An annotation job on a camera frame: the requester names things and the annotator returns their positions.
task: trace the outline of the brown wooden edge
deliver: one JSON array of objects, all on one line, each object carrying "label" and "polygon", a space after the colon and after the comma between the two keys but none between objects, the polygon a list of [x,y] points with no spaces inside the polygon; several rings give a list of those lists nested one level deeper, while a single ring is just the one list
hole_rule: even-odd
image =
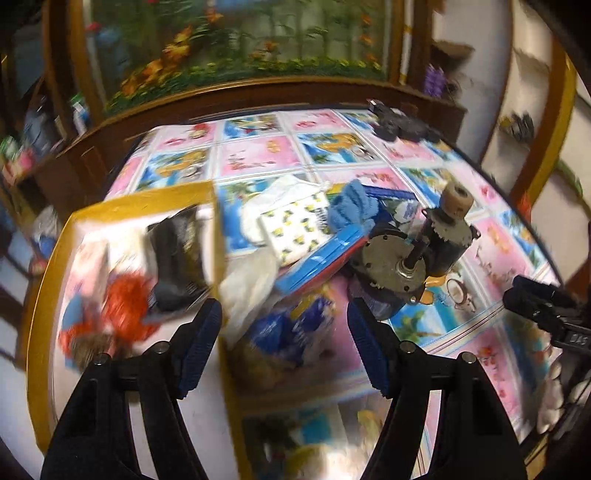
[{"label": "brown wooden edge", "polygon": [[74,75],[88,105],[92,123],[99,125],[105,119],[105,114],[93,80],[86,48],[83,0],[70,0],[70,55]]},{"label": "brown wooden edge", "polygon": [[415,0],[413,10],[413,43],[408,63],[407,85],[423,89],[425,72],[433,42],[433,0]]},{"label": "brown wooden edge", "polygon": [[581,301],[587,301],[589,278],[591,278],[591,268],[589,259],[586,259],[575,274],[568,279],[566,289],[576,295]]},{"label": "brown wooden edge", "polygon": [[503,103],[505,101],[505,96],[507,94],[507,85],[509,84],[509,75],[511,74],[511,62],[513,58],[513,45],[514,45],[514,35],[513,31],[515,28],[515,13],[513,11],[513,0],[505,0],[507,3],[507,9],[509,10],[509,54],[507,55],[507,63],[505,67],[505,81],[503,82],[503,93],[499,97],[499,106],[496,109],[495,114],[495,122],[491,125],[491,131],[488,134],[488,139],[486,140],[486,147],[482,150],[480,154],[480,158],[478,159],[478,163],[482,165],[482,161],[488,152],[489,147],[491,146],[492,137],[495,134],[495,130],[499,123],[499,117],[501,115],[501,110],[503,108]]},{"label": "brown wooden edge", "polygon": [[74,79],[66,34],[67,9],[66,0],[46,0],[43,3],[41,38],[43,39],[45,82],[51,94],[54,111],[60,117],[66,131],[66,139],[70,140],[76,138],[77,132],[69,103],[69,97],[74,93]]},{"label": "brown wooden edge", "polygon": [[552,35],[552,67],[542,121],[517,181],[509,194],[515,205],[527,197],[531,206],[550,178],[569,129],[576,95],[576,70]]},{"label": "brown wooden edge", "polygon": [[390,55],[388,81],[393,85],[400,83],[402,65],[402,40],[404,38],[404,0],[393,0],[392,23],[390,30]]}]

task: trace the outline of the blue cloth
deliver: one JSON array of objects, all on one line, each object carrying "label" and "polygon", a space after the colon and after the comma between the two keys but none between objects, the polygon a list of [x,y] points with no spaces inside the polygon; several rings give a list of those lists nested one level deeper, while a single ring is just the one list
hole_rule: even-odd
[{"label": "blue cloth", "polygon": [[365,193],[358,179],[350,181],[334,199],[328,210],[330,231],[339,232],[348,225],[359,225],[365,235],[374,227],[378,201]]}]

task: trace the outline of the snack package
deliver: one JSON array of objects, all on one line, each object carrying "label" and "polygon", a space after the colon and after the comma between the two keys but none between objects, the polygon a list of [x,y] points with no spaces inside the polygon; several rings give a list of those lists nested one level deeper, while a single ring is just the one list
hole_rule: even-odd
[{"label": "snack package", "polygon": [[413,220],[419,210],[417,196],[405,190],[392,190],[364,185],[365,193],[378,200],[378,214],[374,222],[389,223],[404,233],[413,226]]},{"label": "snack package", "polygon": [[344,227],[317,250],[292,265],[275,282],[275,290],[281,297],[301,297],[320,287],[347,263],[366,240],[359,225]]},{"label": "snack package", "polygon": [[149,293],[146,278],[137,273],[118,275],[107,287],[103,321],[129,345],[146,340],[158,330],[159,325],[142,322],[148,312]]},{"label": "snack package", "polygon": [[334,316],[331,299],[313,294],[294,308],[260,317],[232,351],[235,375],[248,388],[269,390],[290,371],[318,359]]},{"label": "snack package", "polygon": [[148,227],[158,267],[152,290],[151,313],[189,308],[207,291],[201,261],[197,206],[181,210]]},{"label": "snack package", "polygon": [[326,221],[329,202],[324,193],[270,210],[259,217],[265,243],[286,267],[313,252],[330,237]]},{"label": "snack package", "polygon": [[83,241],[78,247],[66,283],[66,298],[79,293],[102,305],[109,277],[108,244],[104,239]]}]

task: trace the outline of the white wall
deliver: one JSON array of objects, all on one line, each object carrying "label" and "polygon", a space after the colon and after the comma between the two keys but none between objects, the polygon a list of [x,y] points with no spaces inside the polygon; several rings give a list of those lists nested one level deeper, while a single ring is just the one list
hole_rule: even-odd
[{"label": "white wall", "polygon": [[[560,157],[579,177],[591,205],[591,106],[575,100]],[[532,224],[550,250],[560,274],[568,280],[587,258],[589,219],[557,174],[544,186],[532,210]]]},{"label": "white wall", "polygon": [[486,148],[504,92],[511,49],[509,0],[447,0],[434,17],[433,37],[466,43],[474,53],[459,69],[459,103],[468,109],[458,147],[479,161]]},{"label": "white wall", "polygon": [[[14,236],[9,252],[21,265],[28,266],[32,252],[19,233]],[[27,280],[4,258],[0,260],[0,283],[17,300],[24,300]],[[0,317],[0,349],[14,356],[16,344],[17,331]],[[25,373],[0,357],[0,380],[0,437],[14,458],[37,479],[41,474],[43,455],[35,443],[29,416]]]}]

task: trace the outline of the tablecloth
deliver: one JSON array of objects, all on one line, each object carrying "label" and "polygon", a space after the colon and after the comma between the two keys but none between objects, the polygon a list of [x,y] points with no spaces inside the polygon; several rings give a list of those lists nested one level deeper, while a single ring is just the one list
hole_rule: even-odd
[{"label": "tablecloth", "polygon": [[[212,179],[231,261],[254,248],[241,234],[240,206],[284,173],[319,183],[359,179],[410,190],[425,207],[435,206],[446,182],[456,178],[474,195],[467,221],[482,236],[445,283],[432,288],[433,305],[405,306],[387,323],[429,353],[473,352],[522,441],[535,425],[540,385],[556,352],[533,323],[506,311],[501,298],[516,275],[557,284],[554,271],[502,196],[458,153],[442,142],[385,142],[374,136],[375,120],[366,110],[316,109],[157,127],[131,154],[107,199]],[[371,452],[371,425],[381,425],[389,401],[369,384],[348,331],[346,286],[339,275],[330,281],[337,316],[315,367],[301,369],[269,393],[238,392],[248,456],[259,478],[281,478],[297,467],[286,456],[302,461],[318,445],[337,449],[336,464]],[[416,475],[428,468],[438,399],[432,393]]]}]

